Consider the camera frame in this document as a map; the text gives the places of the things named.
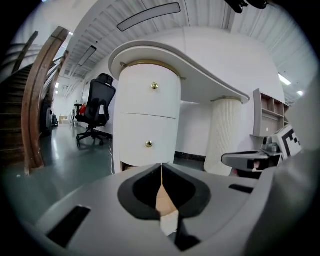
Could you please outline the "dark wooden staircase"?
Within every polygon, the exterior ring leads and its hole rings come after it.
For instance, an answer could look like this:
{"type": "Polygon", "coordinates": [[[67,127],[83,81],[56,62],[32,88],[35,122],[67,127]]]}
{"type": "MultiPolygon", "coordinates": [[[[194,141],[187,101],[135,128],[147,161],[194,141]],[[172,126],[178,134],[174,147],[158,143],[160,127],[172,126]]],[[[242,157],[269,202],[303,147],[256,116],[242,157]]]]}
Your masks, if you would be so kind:
{"type": "Polygon", "coordinates": [[[68,56],[57,53],[68,30],[59,26],[44,45],[35,45],[35,31],[25,43],[12,43],[0,72],[0,167],[24,164],[24,172],[44,167],[40,137],[42,105],[53,103],[55,83],[68,56]]]}

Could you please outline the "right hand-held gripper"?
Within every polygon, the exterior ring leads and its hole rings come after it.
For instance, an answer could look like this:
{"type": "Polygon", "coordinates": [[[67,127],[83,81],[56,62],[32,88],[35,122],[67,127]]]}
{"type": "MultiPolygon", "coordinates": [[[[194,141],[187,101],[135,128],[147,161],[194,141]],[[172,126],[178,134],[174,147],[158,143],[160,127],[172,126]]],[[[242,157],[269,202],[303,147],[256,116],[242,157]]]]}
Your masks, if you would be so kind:
{"type": "Polygon", "coordinates": [[[286,160],[302,151],[302,147],[293,127],[287,124],[271,136],[263,138],[262,151],[242,151],[225,153],[221,162],[233,169],[255,172],[269,167],[269,156],[280,154],[286,160]]]}

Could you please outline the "white cabinet with brass knobs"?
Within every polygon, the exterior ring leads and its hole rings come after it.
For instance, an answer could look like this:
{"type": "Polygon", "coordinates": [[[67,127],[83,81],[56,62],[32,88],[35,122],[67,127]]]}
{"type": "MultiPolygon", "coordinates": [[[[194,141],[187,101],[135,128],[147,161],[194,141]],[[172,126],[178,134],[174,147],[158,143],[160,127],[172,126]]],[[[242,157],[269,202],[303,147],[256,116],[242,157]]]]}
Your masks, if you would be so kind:
{"type": "MultiPolygon", "coordinates": [[[[241,105],[248,103],[250,99],[247,94],[217,78],[182,51],[164,43],[148,40],[127,42],[116,48],[108,59],[109,71],[118,83],[121,72],[124,69],[139,64],[151,64],[167,68],[180,78],[181,97],[179,112],[176,118],[176,147],[182,101],[196,104],[231,104],[231,109],[237,110],[241,105]]],[[[118,83],[113,117],[113,164],[116,173],[120,173],[123,170],[123,166],[126,165],[123,162],[115,160],[114,154],[114,121],[119,114],[123,114],[120,109],[118,83]]]]}

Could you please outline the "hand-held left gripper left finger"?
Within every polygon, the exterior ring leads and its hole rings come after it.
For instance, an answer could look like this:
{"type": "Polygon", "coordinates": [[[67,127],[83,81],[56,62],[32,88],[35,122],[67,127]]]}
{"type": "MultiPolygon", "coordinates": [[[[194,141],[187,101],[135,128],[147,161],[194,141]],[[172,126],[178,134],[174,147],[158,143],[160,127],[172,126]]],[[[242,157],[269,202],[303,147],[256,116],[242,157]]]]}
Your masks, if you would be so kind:
{"type": "Polygon", "coordinates": [[[22,226],[52,256],[178,256],[156,210],[161,165],[110,175],[54,204],[22,226]]]}

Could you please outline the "grey shelf cabinet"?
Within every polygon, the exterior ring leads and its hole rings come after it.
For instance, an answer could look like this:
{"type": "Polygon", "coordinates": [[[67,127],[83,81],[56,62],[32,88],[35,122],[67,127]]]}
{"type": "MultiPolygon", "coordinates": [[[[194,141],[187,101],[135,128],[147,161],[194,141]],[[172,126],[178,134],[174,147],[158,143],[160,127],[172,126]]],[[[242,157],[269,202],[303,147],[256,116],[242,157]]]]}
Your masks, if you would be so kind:
{"type": "Polygon", "coordinates": [[[285,113],[290,106],[264,94],[258,88],[253,92],[254,126],[252,136],[271,136],[289,124],[285,113]]]}

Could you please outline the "long ceiling light panel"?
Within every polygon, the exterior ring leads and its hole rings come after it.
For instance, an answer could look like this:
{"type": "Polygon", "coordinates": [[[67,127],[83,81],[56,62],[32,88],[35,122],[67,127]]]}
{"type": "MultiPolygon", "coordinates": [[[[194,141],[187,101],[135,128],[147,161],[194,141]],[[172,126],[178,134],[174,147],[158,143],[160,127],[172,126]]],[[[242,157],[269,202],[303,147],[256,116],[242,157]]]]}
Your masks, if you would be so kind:
{"type": "Polygon", "coordinates": [[[78,61],[79,66],[83,66],[86,61],[97,51],[97,48],[91,45],[78,61]]]}
{"type": "Polygon", "coordinates": [[[156,7],[152,7],[149,9],[146,9],[142,12],[139,12],[126,20],[122,21],[117,25],[117,28],[124,32],[140,23],[146,22],[148,20],[158,18],[161,16],[176,14],[181,12],[181,7],[178,2],[168,3],[159,5],[156,7]]]}

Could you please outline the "black office chair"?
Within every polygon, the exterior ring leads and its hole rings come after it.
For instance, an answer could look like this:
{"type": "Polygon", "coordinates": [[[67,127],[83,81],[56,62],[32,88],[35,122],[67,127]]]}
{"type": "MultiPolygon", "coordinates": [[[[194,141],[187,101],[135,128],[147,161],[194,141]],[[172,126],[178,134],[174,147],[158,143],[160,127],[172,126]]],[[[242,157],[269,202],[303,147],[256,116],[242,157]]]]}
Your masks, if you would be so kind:
{"type": "Polygon", "coordinates": [[[88,137],[100,140],[101,146],[104,144],[104,137],[112,138],[110,134],[95,129],[104,127],[110,120],[109,106],[116,94],[113,81],[114,79],[110,75],[101,73],[90,82],[88,100],[83,113],[80,111],[80,108],[83,107],[81,104],[74,105],[76,107],[76,121],[88,125],[86,132],[76,136],[77,146],[80,146],[81,140],[88,137]]]}

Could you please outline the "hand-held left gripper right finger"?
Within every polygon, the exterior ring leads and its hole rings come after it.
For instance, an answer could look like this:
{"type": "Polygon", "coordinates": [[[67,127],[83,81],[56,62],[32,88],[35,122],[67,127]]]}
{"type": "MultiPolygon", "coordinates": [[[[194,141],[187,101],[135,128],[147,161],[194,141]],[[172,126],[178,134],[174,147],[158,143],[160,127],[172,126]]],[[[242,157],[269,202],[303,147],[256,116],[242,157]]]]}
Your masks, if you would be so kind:
{"type": "Polygon", "coordinates": [[[179,211],[175,246],[182,256],[294,256],[313,215],[313,154],[304,151],[259,179],[163,167],[179,211]]]}

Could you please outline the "black floor equipment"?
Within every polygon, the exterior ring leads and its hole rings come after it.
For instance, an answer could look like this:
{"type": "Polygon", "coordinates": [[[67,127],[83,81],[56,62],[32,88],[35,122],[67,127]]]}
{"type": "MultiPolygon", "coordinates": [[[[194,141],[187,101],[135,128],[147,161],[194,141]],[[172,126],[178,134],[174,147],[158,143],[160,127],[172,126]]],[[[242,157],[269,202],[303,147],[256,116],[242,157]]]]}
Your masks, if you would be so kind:
{"type": "Polygon", "coordinates": [[[47,137],[52,134],[52,130],[59,126],[57,116],[52,112],[51,105],[43,102],[40,112],[40,136],[47,137]]]}

